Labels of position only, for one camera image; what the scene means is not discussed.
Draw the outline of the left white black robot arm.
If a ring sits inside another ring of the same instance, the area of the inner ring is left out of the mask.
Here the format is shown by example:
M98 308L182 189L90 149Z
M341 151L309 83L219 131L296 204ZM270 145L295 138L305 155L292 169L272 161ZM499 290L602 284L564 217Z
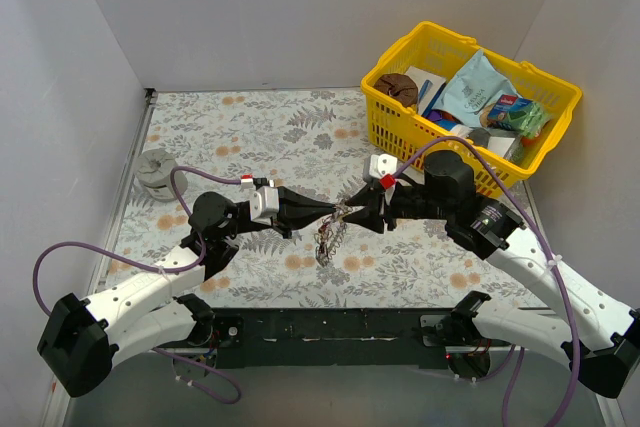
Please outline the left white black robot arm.
M286 187L262 186L244 202L206 192L193 205L189 235L150 270L84 299L59 299L37 351L77 398L140 353L171 342L207 345L218 335L215 314L191 290L226 268L238 251L234 239L265 229L288 239L335 211Z

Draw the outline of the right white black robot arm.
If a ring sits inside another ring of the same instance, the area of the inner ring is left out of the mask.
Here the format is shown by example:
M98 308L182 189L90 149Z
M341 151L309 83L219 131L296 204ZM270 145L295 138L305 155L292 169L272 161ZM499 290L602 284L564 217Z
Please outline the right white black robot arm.
M563 260L547 259L522 218L501 202L477 193L473 169L448 150L430 153L421 184L403 186L391 176L389 155L366 162L366 185L347 200L345 216L376 233L399 219L445 223L459 247L507 273L531 291L553 316L502 304L488 294L468 293L427 330L447 343L500 340L542 354L566 368L591 391L617 398L639 365L639 312L605 294Z

